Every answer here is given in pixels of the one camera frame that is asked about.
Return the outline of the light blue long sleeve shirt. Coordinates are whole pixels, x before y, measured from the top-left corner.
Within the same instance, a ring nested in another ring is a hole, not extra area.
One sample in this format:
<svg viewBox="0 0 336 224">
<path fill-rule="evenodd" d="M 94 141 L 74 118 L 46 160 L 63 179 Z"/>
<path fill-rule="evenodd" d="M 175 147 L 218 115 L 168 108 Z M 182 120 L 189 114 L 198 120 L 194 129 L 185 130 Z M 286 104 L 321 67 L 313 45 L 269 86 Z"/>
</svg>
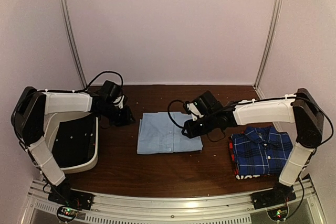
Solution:
<svg viewBox="0 0 336 224">
<path fill-rule="evenodd" d="M 171 121 L 167 112 L 143 113 L 138 132 L 138 154 L 195 152 L 202 149 L 201 138 L 182 135 L 182 130 Z"/>
</svg>

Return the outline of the red black shirt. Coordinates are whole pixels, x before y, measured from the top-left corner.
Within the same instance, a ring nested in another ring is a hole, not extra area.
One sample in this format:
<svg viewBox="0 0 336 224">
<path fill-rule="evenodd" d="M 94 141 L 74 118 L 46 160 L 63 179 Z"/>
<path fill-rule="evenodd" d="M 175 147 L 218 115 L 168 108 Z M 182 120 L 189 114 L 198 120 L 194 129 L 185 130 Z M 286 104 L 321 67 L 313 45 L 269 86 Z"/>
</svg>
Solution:
<svg viewBox="0 0 336 224">
<path fill-rule="evenodd" d="M 233 140 L 231 137 L 228 138 L 228 151 L 229 151 L 229 155 L 230 155 L 230 160 L 231 160 L 231 164 L 232 164 L 232 169 L 235 175 L 235 178 L 237 180 L 243 180 L 243 179 L 253 179 L 253 178 L 261 178 L 261 177 L 268 177 L 270 176 L 269 174 L 262 174 L 262 175 L 241 175 L 238 169 L 238 165 L 236 163 L 236 158 L 234 155 L 234 151 L 233 151 Z"/>
</svg>

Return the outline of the blue plaid shirt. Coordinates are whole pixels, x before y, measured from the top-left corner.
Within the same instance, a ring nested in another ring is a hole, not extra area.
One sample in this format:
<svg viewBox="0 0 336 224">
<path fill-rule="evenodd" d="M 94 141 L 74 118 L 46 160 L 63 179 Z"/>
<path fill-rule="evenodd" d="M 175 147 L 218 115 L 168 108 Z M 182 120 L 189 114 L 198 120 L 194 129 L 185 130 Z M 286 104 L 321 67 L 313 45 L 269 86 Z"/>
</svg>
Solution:
<svg viewBox="0 0 336 224">
<path fill-rule="evenodd" d="M 288 133 L 278 132 L 273 126 L 248 126 L 230 137 L 241 175 L 278 175 L 293 149 Z"/>
</svg>

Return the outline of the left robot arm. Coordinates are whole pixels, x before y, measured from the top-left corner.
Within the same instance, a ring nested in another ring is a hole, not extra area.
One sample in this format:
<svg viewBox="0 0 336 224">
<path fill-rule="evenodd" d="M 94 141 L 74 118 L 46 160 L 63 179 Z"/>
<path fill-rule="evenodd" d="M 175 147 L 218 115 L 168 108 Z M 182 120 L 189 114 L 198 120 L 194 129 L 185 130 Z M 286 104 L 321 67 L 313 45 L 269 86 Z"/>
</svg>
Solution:
<svg viewBox="0 0 336 224">
<path fill-rule="evenodd" d="M 54 194 L 71 205 L 75 192 L 65 186 L 66 174 L 95 167 L 98 161 L 99 119 L 111 126 L 135 122 L 122 87 L 106 81 L 96 91 L 38 90 L 27 86 L 11 116 L 11 124 L 24 151 Z"/>
</svg>

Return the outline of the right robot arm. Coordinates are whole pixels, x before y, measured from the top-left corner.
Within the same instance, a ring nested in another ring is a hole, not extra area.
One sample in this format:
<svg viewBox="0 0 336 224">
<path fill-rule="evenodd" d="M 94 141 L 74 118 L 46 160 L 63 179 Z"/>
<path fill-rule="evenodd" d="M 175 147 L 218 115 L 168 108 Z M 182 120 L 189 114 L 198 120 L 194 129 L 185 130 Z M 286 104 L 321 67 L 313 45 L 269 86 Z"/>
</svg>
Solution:
<svg viewBox="0 0 336 224">
<path fill-rule="evenodd" d="M 210 133 L 214 129 L 254 123 L 291 123 L 297 131 L 296 142 L 280 175 L 279 185 L 269 192 L 272 203 L 279 204 L 289 196 L 292 186 L 313 153 L 322 144 L 323 124 L 326 116 L 309 91 L 300 88 L 296 93 L 261 100 L 231 101 L 222 105 L 206 91 L 183 106 L 191 119 L 184 122 L 182 134 L 188 138 Z"/>
</svg>

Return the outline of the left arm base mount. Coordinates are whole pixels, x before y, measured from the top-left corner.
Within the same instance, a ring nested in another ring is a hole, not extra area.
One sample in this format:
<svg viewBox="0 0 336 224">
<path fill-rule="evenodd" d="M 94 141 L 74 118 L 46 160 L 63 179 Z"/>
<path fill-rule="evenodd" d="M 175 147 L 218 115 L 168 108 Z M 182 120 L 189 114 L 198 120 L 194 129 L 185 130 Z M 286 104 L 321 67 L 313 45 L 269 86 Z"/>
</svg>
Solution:
<svg viewBox="0 0 336 224">
<path fill-rule="evenodd" d="M 64 223 L 74 221 L 82 210 L 90 210 L 94 195 L 71 189 L 69 185 L 50 186 L 48 200 L 60 204 L 56 210 L 56 217 Z"/>
</svg>

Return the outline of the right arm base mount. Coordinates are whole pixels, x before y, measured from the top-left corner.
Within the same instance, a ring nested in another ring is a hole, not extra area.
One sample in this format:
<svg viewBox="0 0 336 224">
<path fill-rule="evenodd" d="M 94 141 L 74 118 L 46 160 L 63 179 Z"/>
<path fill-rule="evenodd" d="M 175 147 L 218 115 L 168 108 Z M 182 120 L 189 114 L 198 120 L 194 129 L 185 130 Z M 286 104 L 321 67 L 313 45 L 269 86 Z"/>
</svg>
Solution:
<svg viewBox="0 0 336 224">
<path fill-rule="evenodd" d="M 289 215 L 288 202 L 296 199 L 293 186 L 276 183 L 272 189 L 251 194 L 255 210 L 266 209 L 272 221 L 284 221 Z"/>
</svg>

